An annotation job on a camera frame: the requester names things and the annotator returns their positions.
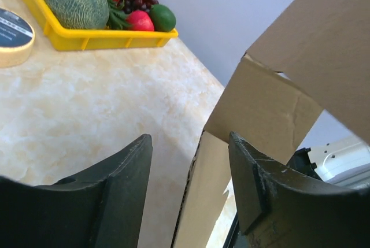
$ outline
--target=cantaloupe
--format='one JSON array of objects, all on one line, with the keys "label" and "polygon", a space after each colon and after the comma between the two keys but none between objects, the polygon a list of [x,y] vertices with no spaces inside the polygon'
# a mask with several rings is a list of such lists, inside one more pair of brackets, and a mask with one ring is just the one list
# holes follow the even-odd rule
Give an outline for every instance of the cantaloupe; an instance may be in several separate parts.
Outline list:
[{"label": "cantaloupe", "polygon": [[45,0],[64,28],[104,29],[109,18],[107,0]]}]

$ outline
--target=white device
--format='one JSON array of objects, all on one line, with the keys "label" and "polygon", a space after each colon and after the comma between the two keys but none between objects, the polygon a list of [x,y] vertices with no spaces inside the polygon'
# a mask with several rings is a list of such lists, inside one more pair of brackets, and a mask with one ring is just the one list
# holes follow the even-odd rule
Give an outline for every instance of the white device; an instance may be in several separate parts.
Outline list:
[{"label": "white device", "polygon": [[308,156],[324,182],[353,189],[370,186],[370,147],[356,136],[311,147]]}]

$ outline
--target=yellow plastic tray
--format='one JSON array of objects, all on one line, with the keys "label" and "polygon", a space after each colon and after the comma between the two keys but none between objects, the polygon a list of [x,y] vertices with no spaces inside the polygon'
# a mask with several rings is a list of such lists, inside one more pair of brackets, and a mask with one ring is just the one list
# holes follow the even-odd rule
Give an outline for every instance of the yellow plastic tray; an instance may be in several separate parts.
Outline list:
[{"label": "yellow plastic tray", "polygon": [[44,35],[59,51],[163,47],[170,38],[179,36],[175,29],[171,32],[66,29],[44,0],[23,1],[43,29]]}]

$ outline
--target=corrugated cardboard edge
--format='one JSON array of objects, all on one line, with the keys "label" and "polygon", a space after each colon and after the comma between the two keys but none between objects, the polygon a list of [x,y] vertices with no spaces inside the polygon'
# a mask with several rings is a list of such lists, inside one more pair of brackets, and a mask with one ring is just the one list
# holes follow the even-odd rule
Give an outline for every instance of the corrugated cardboard edge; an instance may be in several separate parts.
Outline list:
[{"label": "corrugated cardboard edge", "polygon": [[173,232],[171,248],[173,248],[173,246],[175,245],[175,242],[176,242],[176,235],[177,235],[177,232],[179,230],[179,224],[180,224],[180,220],[181,220],[181,216],[182,216],[183,207],[184,207],[184,204],[186,202],[188,189],[190,187],[191,179],[193,178],[194,167],[195,167],[195,163],[196,163],[197,158],[198,158],[198,150],[199,150],[199,146],[201,144],[201,139],[202,139],[203,133],[204,133],[204,130],[202,131],[201,137],[199,137],[198,146],[197,146],[197,149],[195,151],[195,155],[194,155],[193,159],[191,160],[189,171],[187,173],[187,180],[186,180],[185,190],[184,190],[184,194],[183,194],[183,199],[182,199],[181,204],[180,204],[179,215],[177,216],[177,220],[176,220],[175,231]]},{"label": "corrugated cardboard edge", "polygon": [[[296,87],[292,82],[290,82],[290,81],[288,81],[288,80],[280,77],[277,74],[273,75],[274,72],[272,70],[267,69],[263,64],[261,64],[261,63],[259,63],[257,61],[253,61],[253,59],[248,54],[245,54],[245,56],[241,59],[241,62],[240,62],[239,65],[243,65],[243,60],[246,60],[248,62],[252,62],[252,63],[247,63],[247,64],[249,64],[249,65],[250,64],[254,64],[255,65],[255,69],[259,70],[262,74],[263,73],[266,73],[266,74],[264,74],[265,76],[273,76],[273,79],[276,79],[278,81],[278,83],[281,83],[281,84],[285,85],[286,87],[292,87],[293,88],[292,91],[297,91],[297,92],[300,93],[300,94],[298,94],[298,96],[302,96],[302,95],[305,96],[305,99],[306,99],[305,101],[308,102],[308,104],[310,105],[309,112],[308,112],[308,119],[307,119],[307,121],[304,121],[304,124],[299,123],[298,124],[299,127],[297,128],[297,130],[299,130],[300,132],[304,131],[304,133],[307,133],[309,131],[309,129],[311,128],[311,126],[313,125],[313,123],[318,118],[318,116],[320,115],[320,113],[322,112],[322,108],[319,105],[317,105],[312,99],[310,99],[309,96],[307,96],[302,90],[300,90],[298,87]],[[237,73],[237,71],[241,71],[241,72],[244,72],[245,73],[246,69],[245,68],[240,68],[239,65],[238,65],[238,68],[235,71],[235,73]],[[233,75],[233,78],[234,79],[240,79],[240,77],[238,77],[238,75],[235,76],[235,73]],[[230,82],[229,85],[227,86],[227,88],[229,90],[231,88],[232,90],[236,91],[237,89],[235,89],[234,87],[235,87],[235,85],[234,85],[233,82]],[[224,104],[226,103],[226,104],[228,104],[229,103],[229,101],[226,101],[225,100],[225,97],[223,98],[224,94],[225,95],[228,95],[228,93],[225,93],[224,92],[217,104],[219,104],[219,103],[224,103]],[[299,97],[298,96],[297,96],[297,100],[295,101],[296,102],[295,106],[300,107],[300,106],[302,106],[302,104],[300,103],[300,100],[299,100]],[[243,116],[243,114],[241,113],[240,110],[238,112],[235,112],[235,108],[232,108],[232,107],[230,108],[230,110],[233,111],[234,116]],[[217,114],[220,114],[220,108],[216,106],[215,109],[214,109],[214,111],[212,112],[209,120],[208,120],[208,123],[209,122],[212,122],[212,120],[213,120],[213,121],[217,122],[218,124],[220,124],[221,127],[223,127],[224,125],[226,125],[225,127],[227,127],[227,124],[223,124],[223,122],[225,122],[225,121],[227,122],[227,120],[223,120],[220,123],[220,121],[217,120]],[[173,238],[172,238],[171,248],[174,248],[175,246],[177,247],[176,240],[177,240],[177,237],[178,237],[180,224],[182,222],[184,208],[186,206],[186,202],[187,202],[187,199],[188,199],[189,190],[191,188],[192,179],[194,177],[195,167],[197,166],[197,159],[198,159],[198,154],[199,154],[199,147],[200,147],[200,145],[202,143],[202,137],[203,137],[205,131],[207,131],[208,133],[210,133],[216,139],[222,141],[223,143],[227,143],[228,142],[227,139],[226,140],[222,139],[222,136],[220,136],[220,134],[218,134],[217,132],[214,133],[213,131],[209,131],[207,128],[209,128],[209,127],[207,127],[207,124],[206,124],[205,129],[202,132],[202,136],[199,139],[198,147],[197,147],[195,156],[194,156],[194,158],[193,158],[193,160],[191,162],[191,165],[190,165],[190,169],[189,169],[188,177],[187,177],[186,188],[185,188],[185,191],[184,191],[184,194],[183,194],[183,199],[182,199],[182,202],[181,202],[181,206],[180,206],[180,210],[179,210],[179,215],[177,217],[175,231],[174,231]],[[302,134],[299,133],[298,134],[298,137],[301,138],[299,140],[299,142],[300,142],[301,140],[303,140],[304,135],[302,136]],[[288,161],[288,159],[289,159],[289,156],[287,157],[287,155],[290,155],[291,156],[294,153],[294,151],[295,151],[293,146],[295,145],[295,146],[298,147],[298,145],[299,145],[299,143],[297,143],[297,141],[293,141],[292,143],[293,143],[293,145],[291,147],[289,147],[288,149],[285,149],[284,150],[284,152],[285,152],[285,158],[280,158],[280,161],[281,162],[284,162],[285,161],[284,163],[286,163]]]},{"label": "corrugated cardboard edge", "polygon": [[228,145],[203,132],[182,207],[175,248],[204,248],[225,207],[231,178]]}]

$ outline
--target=white wall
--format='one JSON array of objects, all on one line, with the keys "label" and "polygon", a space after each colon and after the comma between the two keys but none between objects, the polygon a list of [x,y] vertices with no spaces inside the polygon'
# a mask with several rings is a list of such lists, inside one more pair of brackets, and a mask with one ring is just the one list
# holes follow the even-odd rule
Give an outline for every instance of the white wall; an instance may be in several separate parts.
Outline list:
[{"label": "white wall", "polygon": [[160,0],[175,12],[182,41],[224,85],[245,50],[292,1]]}]

